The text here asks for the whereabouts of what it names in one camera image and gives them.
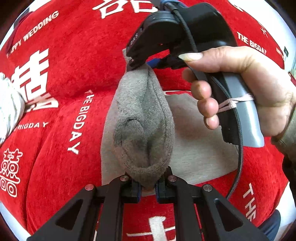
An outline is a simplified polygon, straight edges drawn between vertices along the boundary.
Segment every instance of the fingernail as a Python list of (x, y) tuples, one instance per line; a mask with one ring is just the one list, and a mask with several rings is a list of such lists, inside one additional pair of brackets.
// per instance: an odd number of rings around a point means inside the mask
[(207, 126), (209, 126), (209, 118), (206, 118), (205, 122), (206, 122)]
[(202, 53), (183, 53), (179, 55), (180, 59), (187, 62), (200, 60), (202, 57), (203, 57)]
[(202, 93), (200, 92), (200, 85), (197, 85), (197, 92), (198, 92), (199, 96), (203, 98), (203, 95), (202, 95)]

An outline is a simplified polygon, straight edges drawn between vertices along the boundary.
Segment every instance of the gray grip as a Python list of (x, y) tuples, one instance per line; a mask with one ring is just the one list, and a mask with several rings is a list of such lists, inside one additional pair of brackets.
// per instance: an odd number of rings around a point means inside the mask
[[(223, 72), (229, 94), (237, 98), (250, 93), (240, 74)], [(260, 130), (258, 113), (254, 101), (237, 103), (237, 112), (241, 123), (243, 145), (249, 147), (264, 146), (264, 137)]]

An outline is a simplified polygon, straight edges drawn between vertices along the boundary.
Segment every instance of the sleeve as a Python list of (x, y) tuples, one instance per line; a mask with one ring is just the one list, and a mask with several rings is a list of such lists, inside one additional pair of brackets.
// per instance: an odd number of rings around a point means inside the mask
[(296, 206), (296, 108), (294, 107), (293, 114), (287, 130), (280, 140), (271, 139), (273, 145), (284, 154), (282, 168), (284, 174), (290, 182), (290, 189)]
[(0, 146), (13, 132), (25, 111), (25, 101), (10, 79), (0, 72)]

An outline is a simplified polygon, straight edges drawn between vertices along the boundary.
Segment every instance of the blue cable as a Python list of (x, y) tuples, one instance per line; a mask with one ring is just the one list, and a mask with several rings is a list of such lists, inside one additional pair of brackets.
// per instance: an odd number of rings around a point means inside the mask
[(180, 2), (180, 1), (178, 1), (178, 0), (160, 0), (160, 5), (161, 5), (161, 8), (162, 9), (160, 9), (160, 10), (165, 10), (165, 7), (164, 7), (164, 5), (166, 4), (166, 3), (176, 3), (176, 4), (178, 4), (178, 5), (181, 5), (182, 7), (187, 7), (184, 3), (182, 3), (182, 2)]
[(159, 63), (160, 61), (161, 61), (160, 58), (154, 58), (154, 59), (148, 61), (147, 64), (148, 64), (151, 68), (154, 69), (154, 68), (158, 65), (158, 63)]

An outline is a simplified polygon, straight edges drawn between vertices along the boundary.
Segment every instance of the hand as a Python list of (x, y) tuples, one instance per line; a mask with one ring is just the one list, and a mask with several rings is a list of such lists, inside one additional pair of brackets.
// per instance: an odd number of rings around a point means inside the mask
[[(289, 74), (275, 62), (247, 46), (223, 46), (202, 53), (182, 54), (179, 58), (191, 68), (202, 72), (240, 73), (255, 97), (262, 134), (282, 137), (295, 107), (296, 87)], [(197, 80), (189, 68), (183, 71), (182, 76), (192, 83), (191, 92), (199, 100), (197, 107), (204, 116), (206, 127), (216, 129), (219, 125), (218, 102), (210, 97), (210, 85), (206, 81)]]

